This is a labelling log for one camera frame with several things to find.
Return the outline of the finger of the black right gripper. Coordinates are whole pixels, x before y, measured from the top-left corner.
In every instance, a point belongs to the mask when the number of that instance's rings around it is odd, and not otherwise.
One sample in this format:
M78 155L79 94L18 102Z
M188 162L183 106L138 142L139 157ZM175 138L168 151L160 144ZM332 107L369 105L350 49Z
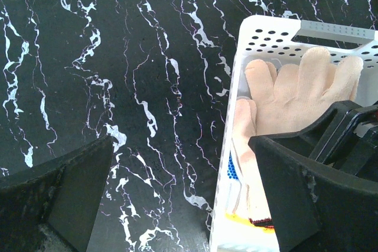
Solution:
M268 138L314 161L339 161L356 144L352 128L361 122L361 110L352 101L335 102L305 129Z

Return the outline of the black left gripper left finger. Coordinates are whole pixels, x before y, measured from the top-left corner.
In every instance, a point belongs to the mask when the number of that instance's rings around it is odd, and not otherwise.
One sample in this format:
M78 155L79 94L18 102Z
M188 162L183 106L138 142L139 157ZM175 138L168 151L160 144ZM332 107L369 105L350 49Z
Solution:
M1 178L1 251L86 251L113 142L93 142Z

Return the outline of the cream inside-out glove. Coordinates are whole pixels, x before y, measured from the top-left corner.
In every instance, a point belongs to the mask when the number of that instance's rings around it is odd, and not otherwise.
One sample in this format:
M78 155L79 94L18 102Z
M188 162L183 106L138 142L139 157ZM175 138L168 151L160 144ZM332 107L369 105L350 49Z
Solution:
M255 226L271 228L272 217L256 156L248 145L253 136L300 131L334 103L356 98L363 60L348 56L337 65L330 52L312 47L299 64L280 69L260 59L245 68L250 97L236 100L232 154L243 185L243 215Z

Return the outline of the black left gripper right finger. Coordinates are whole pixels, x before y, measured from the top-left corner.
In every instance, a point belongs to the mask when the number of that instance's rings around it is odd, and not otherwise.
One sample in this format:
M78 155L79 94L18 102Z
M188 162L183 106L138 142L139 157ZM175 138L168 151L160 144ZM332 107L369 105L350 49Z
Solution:
M280 251L377 251L377 183L251 138Z

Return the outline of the white storage basket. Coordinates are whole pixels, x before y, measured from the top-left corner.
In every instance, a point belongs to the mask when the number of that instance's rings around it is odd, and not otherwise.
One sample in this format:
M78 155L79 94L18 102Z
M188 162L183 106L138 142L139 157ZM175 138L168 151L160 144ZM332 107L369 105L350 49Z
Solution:
M211 251L278 251L251 133L298 130L337 99L377 98L377 31L253 15L243 20L234 57L221 150Z

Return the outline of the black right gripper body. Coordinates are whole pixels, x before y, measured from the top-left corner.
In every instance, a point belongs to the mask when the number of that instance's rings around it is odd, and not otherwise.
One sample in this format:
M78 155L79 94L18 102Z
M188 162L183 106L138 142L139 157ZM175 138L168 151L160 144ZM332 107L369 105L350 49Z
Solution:
M341 172L377 181L377 107L362 107L361 122L352 128L356 144L339 161L317 161Z

